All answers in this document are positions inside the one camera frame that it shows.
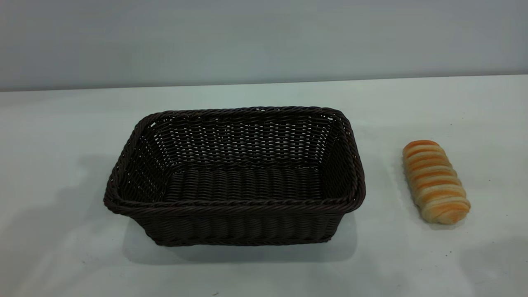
golden crust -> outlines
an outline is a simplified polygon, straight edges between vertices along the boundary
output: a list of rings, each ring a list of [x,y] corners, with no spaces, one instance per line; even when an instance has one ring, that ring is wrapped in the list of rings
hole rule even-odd
[[[444,150],[432,141],[413,141],[403,149],[403,165],[414,202],[428,222],[455,224],[471,204]]]

gray wall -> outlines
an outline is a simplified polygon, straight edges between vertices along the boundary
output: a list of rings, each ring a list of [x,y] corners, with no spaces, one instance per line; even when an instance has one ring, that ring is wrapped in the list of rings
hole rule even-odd
[[[528,72],[528,0],[0,0],[0,90]]]

woven pattern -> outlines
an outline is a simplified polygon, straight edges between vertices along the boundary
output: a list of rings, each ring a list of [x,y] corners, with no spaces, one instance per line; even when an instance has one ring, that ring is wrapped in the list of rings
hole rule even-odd
[[[159,245],[284,245],[328,241],[364,197],[341,112],[254,107],[145,117],[104,202]]]

basket rim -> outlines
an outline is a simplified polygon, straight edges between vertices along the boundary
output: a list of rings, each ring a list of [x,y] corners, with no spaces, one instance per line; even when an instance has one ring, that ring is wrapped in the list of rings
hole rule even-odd
[[[326,198],[323,200],[307,199],[307,200],[296,200],[296,199],[238,199],[238,200],[180,200],[171,202],[138,202],[129,201],[121,197],[118,194],[117,187],[119,184],[120,176],[118,169],[126,168],[129,158],[137,145],[137,141],[143,134],[145,128],[150,127],[156,120],[171,117],[201,117],[211,115],[228,115],[232,112],[245,111],[249,112],[250,115],[262,116],[269,113],[281,113],[284,115],[298,115],[298,114],[313,114],[313,115],[324,115],[337,116],[343,123],[344,129],[341,137],[347,139],[348,148],[351,150],[351,158],[356,159],[355,167],[356,172],[355,179],[357,182],[357,188],[355,193],[347,192],[342,197],[338,198]],[[354,139],[353,131],[350,127],[348,119],[344,114],[333,108],[328,107],[299,107],[299,106],[287,106],[287,107],[245,107],[245,108],[230,108],[230,109],[197,109],[197,110],[168,110],[165,112],[154,113],[144,117],[135,126],[129,140],[125,144],[122,153],[120,154],[116,165],[112,169],[112,173],[108,179],[107,187],[105,190],[105,197],[103,199],[105,205],[113,212],[128,216],[134,214],[144,215],[147,209],[151,210],[153,214],[203,214],[203,213],[215,213],[223,212],[226,214],[234,213],[248,213],[248,212],[266,212],[266,213],[337,213],[344,214],[354,209],[357,209],[363,202],[365,197],[365,182],[364,182],[364,171],[361,163],[359,154],[357,153],[357,146]]]

white table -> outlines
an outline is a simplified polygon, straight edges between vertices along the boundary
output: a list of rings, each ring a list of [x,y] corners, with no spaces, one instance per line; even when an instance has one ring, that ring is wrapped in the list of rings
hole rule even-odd
[[[326,244],[159,247],[102,197],[134,125],[168,109],[328,106],[367,196]],[[0,296],[528,296],[528,76],[0,93]],[[429,225],[401,150],[446,150],[472,209]]]

